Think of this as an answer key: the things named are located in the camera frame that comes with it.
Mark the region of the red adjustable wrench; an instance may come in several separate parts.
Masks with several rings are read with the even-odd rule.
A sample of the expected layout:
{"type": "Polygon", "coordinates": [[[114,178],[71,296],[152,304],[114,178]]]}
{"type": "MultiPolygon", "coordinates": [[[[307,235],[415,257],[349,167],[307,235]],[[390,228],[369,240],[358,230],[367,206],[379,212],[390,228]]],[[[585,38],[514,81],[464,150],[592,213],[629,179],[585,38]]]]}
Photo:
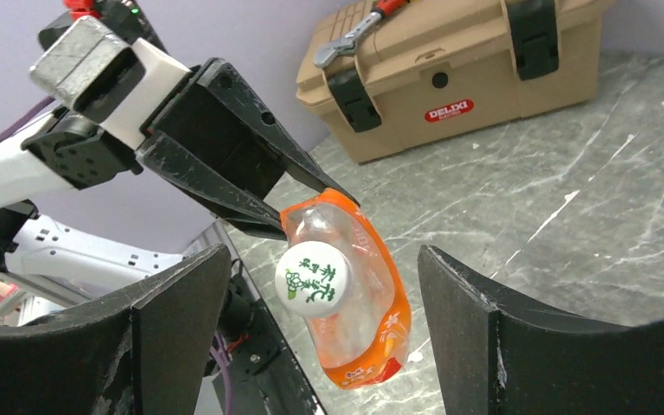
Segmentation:
{"type": "Polygon", "coordinates": [[[371,32],[378,23],[387,19],[408,3],[410,1],[406,0],[377,1],[367,15],[345,35],[330,40],[317,48],[313,56],[315,67],[324,69],[340,56],[355,54],[358,44],[368,32],[371,32]]]}

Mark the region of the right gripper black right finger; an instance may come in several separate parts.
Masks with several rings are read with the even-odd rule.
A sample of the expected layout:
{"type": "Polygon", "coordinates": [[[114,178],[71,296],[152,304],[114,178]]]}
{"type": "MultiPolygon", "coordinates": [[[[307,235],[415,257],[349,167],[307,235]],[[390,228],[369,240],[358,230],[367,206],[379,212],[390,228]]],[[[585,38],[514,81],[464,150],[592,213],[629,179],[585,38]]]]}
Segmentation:
{"type": "Polygon", "coordinates": [[[664,319],[560,310],[435,246],[418,277],[449,414],[664,414],[664,319]]]}

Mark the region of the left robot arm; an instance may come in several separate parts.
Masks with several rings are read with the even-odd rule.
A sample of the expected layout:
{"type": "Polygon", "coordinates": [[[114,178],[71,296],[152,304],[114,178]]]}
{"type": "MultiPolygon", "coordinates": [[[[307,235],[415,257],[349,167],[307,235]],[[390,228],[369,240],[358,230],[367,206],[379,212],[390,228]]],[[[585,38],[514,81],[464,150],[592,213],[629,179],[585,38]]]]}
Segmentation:
{"type": "Polygon", "coordinates": [[[284,239],[266,196],[282,176],[337,188],[228,61],[192,67],[139,126],[137,150],[59,105],[0,142],[0,274],[38,291],[61,279],[113,291],[184,260],[84,233],[39,211],[33,196],[84,190],[152,171],[241,232],[284,239]]]}

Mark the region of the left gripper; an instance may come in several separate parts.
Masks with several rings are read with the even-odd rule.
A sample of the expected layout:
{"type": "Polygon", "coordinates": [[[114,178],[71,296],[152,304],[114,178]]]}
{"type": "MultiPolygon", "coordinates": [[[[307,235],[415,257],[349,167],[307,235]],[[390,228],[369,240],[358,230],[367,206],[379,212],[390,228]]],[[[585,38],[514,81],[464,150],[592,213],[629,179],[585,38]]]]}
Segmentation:
{"type": "MultiPolygon", "coordinates": [[[[150,121],[150,136],[162,133],[136,150],[145,168],[241,232],[265,239],[286,239],[279,212],[260,199],[284,173],[317,192],[333,188],[355,200],[229,61],[214,57],[189,70],[150,121]]],[[[63,104],[51,114],[53,120],[22,147],[75,188],[143,171],[134,150],[97,124],[63,104]]]]}

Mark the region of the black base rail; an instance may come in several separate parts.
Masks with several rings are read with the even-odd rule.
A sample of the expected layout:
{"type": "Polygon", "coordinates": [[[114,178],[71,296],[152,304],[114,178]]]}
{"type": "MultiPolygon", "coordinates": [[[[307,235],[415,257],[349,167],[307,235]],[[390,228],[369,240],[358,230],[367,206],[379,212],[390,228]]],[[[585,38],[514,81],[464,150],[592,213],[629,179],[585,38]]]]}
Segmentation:
{"type": "Polygon", "coordinates": [[[201,233],[186,252],[220,243],[232,255],[230,290],[237,299],[226,303],[219,326],[223,335],[231,324],[242,325],[245,331],[236,329],[224,339],[222,350],[229,360],[224,368],[230,385],[224,385],[220,368],[210,361],[195,413],[222,414],[225,394],[230,393],[233,414],[325,414],[322,401],[221,222],[201,233]]]}

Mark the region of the tan plastic toolbox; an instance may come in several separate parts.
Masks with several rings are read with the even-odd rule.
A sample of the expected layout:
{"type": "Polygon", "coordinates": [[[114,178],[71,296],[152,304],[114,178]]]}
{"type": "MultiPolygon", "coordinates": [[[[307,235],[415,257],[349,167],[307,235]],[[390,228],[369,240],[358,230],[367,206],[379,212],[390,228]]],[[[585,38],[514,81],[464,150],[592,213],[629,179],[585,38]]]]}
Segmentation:
{"type": "Polygon", "coordinates": [[[354,54],[316,67],[315,52],[373,6],[358,1],[324,17],[296,80],[300,105],[357,163],[597,93],[608,1],[415,1],[372,29],[354,54]]]}

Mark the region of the crushed orange label bottle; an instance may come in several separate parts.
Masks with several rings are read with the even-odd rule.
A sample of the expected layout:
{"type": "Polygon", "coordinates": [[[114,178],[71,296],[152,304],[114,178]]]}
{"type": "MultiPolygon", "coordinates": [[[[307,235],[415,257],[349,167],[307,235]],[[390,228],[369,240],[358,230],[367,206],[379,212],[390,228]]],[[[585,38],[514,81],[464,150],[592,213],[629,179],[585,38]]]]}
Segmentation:
{"type": "Polygon", "coordinates": [[[373,224],[332,188],[283,210],[281,224],[275,289],[303,318],[323,372],[345,390],[391,378],[408,356],[412,309],[373,224]]]}

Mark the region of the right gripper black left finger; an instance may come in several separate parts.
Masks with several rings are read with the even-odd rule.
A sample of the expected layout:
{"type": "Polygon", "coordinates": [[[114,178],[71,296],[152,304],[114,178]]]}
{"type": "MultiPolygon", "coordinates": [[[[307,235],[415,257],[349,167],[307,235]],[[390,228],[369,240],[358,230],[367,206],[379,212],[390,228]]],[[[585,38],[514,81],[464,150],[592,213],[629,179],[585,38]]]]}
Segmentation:
{"type": "Polygon", "coordinates": [[[0,327],[0,414],[191,414],[230,277],[227,247],[0,327]]]}

